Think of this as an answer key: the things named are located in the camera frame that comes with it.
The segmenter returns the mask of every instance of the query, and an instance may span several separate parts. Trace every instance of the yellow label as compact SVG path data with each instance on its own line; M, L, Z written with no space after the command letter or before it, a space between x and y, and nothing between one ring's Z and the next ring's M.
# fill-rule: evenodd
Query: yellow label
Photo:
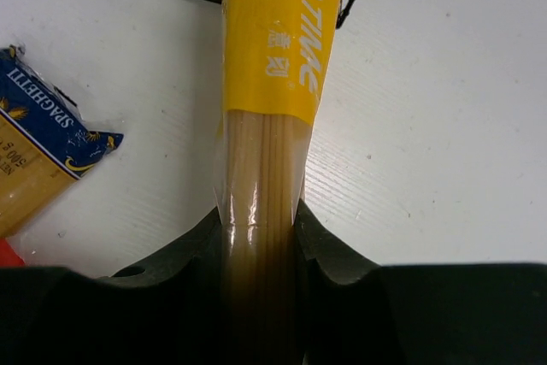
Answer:
M224 110L313 125L340 0L224 0Z

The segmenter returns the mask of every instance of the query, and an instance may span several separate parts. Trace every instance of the blue label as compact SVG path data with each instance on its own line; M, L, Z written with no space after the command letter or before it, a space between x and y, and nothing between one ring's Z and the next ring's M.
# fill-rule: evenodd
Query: blue label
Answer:
M123 135L88 130L69 104L18 59L15 48L0 50L0 115L79 179L115 150Z

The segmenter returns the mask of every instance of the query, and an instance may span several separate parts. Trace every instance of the blue spaghetti package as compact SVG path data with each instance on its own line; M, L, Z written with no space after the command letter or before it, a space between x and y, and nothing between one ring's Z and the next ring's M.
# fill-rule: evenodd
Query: blue spaghetti package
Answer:
M93 169L123 135L88 130L76 104L0 50L0 238L16 233Z

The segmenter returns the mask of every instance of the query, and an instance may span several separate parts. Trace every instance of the white wooden surface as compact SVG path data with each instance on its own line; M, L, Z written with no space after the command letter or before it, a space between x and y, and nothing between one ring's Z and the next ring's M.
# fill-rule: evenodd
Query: white wooden surface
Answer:
M112 274L213 206L218 6L0 0L0 44L126 141L13 244ZM547 262L545 0L358 0L308 167L320 220L382 263Z

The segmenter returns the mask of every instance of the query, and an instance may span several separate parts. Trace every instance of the spaghetti package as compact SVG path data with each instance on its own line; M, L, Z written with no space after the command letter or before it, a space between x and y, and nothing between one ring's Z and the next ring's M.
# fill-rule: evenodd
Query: spaghetti package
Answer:
M224 0L222 296L229 363L302 363L293 220L339 0Z
M123 139L87 130L76 105L20 54L14 46L0 50L0 238L16 233Z

